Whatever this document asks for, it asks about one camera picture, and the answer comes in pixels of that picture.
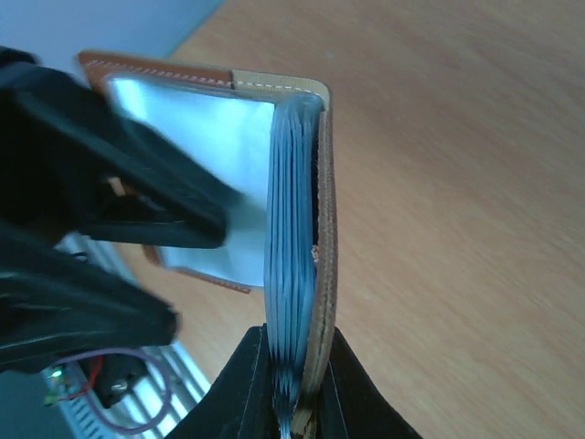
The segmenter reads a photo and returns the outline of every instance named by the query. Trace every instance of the floor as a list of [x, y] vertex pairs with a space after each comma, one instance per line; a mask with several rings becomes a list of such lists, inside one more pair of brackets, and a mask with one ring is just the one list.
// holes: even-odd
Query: floor
[[[231, 0], [176, 59], [334, 93], [338, 326], [428, 438], [585, 431], [585, 4]], [[164, 273], [213, 380], [260, 294]]]

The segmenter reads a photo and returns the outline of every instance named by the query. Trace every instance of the wallet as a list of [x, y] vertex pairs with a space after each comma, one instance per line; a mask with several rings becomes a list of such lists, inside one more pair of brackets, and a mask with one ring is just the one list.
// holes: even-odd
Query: wallet
[[[143, 246], [149, 262], [264, 292], [282, 434], [310, 425], [335, 332], [332, 99], [320, 81], [85, 50], [91, 87], [221, 180], [215, 249]], [[121, 181], [124, 194], [134, 188]]]

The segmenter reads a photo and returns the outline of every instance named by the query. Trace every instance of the wooden surface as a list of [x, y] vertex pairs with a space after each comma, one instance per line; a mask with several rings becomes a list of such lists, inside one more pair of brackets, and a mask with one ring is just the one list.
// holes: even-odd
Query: wooden surface
[[[338, 326], [425, 438], [585, 437], [585, 4], [239, 0], [176, 57], [334, 93]], [[214, 379], [245, 296], [122, 255]]]

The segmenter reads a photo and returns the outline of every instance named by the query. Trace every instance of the wire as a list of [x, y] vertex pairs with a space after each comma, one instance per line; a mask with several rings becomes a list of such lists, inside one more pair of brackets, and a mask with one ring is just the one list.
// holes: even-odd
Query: wire
[[85, 386], [83, 386], [83, 388], [80, 391], [78, 391], [77, 393], [73, 393], [72, 395], [63, 396], [63, 397], [59, 398], [57, 401], [60, 402], [60, 401], [74, 400], [76, 398], [79, 398], [79, 396], [85, 395], [88, 391], [93, 389], [93, 386], [95, 386], [95, 381], [98, 378], [98, 375], [100, 375], [102, 366], [103, 366], [103, 355], [99, 355], [97, 357], [97, 360], [95, 361], [95, 364], [93, 365], [93, 368], [91, 369], [90, 377], [88, 378], [88, 382], [85, 384]]
[[[163, 405], [158, 413], [143, 425], [139, 425], [137, 427], [122, 427], [121, 425], [117, 425], [112, 423], [106, 416], [103, 414], [100, 407], [98, 407], [97, 403], [91, 398], [90, 392], [86, 392], [83, 394], [85, 399], [87, 400], [91, 411], [100, 419], [101, 423], [103, 423], [106, 427], [117, 434], [125, 434], [125, 435], [133, 435], [133, 434], [142, 434], [147, 432], [148, 430], [152, 430], [155, 428], [168, 414], [169, 410], [171, 409], [171, 397], [173, 396], [173, 391], [171, 390], [171, 377], [169, 376], [166, 369], [163, 365], [158, 361], [155, 357], [145, 354], [141, 350], [138, 349], [129, 349], [129, 348], [106, 348], [106, 349], [98, 349], [93, 350], [90, 352], [84, 352], [82, 354], [73, 355], [71, 357], [65, 357], [60, 359], [59, 361], [55, 362], [52, 367], [60, 366], [60, 365], [73, 365], [77, 361], [82, 359], [91, 359], [93, 357], [98, 357], [102, 355], [111, 355], [111, 354], [119, 354], [119, 355], [130, 355], [132, 357], [137, 357], [146, 363], [151, 363], [155, 369], [158, 370], [160, 373], [161, 378], [163, 379], [163, 387], [164, 392], [162, 395]], [[80, 370], [79, 367], [72, 367], [73, 373], [75, 374], [77, 381], [80, 387], [85, 387], [83, 382], [85, 381], [85, 377], [83, 376], [83, 372]]]

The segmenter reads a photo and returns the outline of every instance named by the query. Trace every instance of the purple cable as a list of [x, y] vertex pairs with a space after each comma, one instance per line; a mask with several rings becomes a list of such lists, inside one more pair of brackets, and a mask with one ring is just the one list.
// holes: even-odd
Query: purple cable
[[[138, 350], [138, 349], [106, 348], [106, 349], [92, 350], [90, 352], [84, 352], [84, 353], [78, 354], [78, 355], [72, 355], [71, 357], [65, 357], [65, 358], [60, 359], [59, 361], [56, 361], [55, 363], [53, 363], [52, 367], [60, 366], [63, 364], [74, 363], [74, 362], [80, 361], [82, 359], [91, 359], [93, 357], [98, 357], [99, 355], [111, 355], [111, 354], [130, 355], [132, 357], [137, 357], [138, 359], [141, 359], [142, 361], [144, 361], [146, 363], [151, 363], [156, 369], [158, 369], [158, 372], [161, 374], [161, 377], [163, 378], [163, 384], [164, 384], [164, 388], [165, 388], [165, 392], [163, 393], [163, 397], [162, 397], [163, 405], [161, 406], [161, 410], [159, 410], [158, 413], [156, 414], [156, 416], [153, 419], [151, 419], [148, 423], [145, 423], [144, 425], [140, 425], [140, 426], [134, 427], [134, 428], [127, 428], [127, 427], [122, 427], [120, 425], [116, 425], [115, 423], [110, 422], [110, 420], [103, 415], [103, 413], [101, 412], [100, 408], [97, 406], [95, 401], [90, 397], [89, 393], [85, 394], [85, 399], [87, 400], [91, 410], [95, 413], [95, 415], [98, 418], [100, 418], [100, 421], [104, 425], [106, 425], [109, 429], [111, 429], [113, 432], [116, 432], [118, 434], [124, 434], [124, 435], [133, 435], [133, 434], [141, 434], [141, 433], [147, 432], [148, 430], [152, 430], [168, 414], [168, 412], [171, 408], [171, 397], [173, 396], [173, 391], [171, 390], [171, 379], [170, 379], [168, 373], [166, 372], [165, 368], [163, 367], [163, 365], [156, 358], [154, 358], [148, 354], [145, 354], [141, 350]], [[81, 372], [81, 370], [79, 368], [73, 368], [73, 371], [76, 375], [78, 384], [80, 385], [81, 388], [83, 388], [83, 383], [86, 380], [85, 377], [83, 376], [83, 373]]]

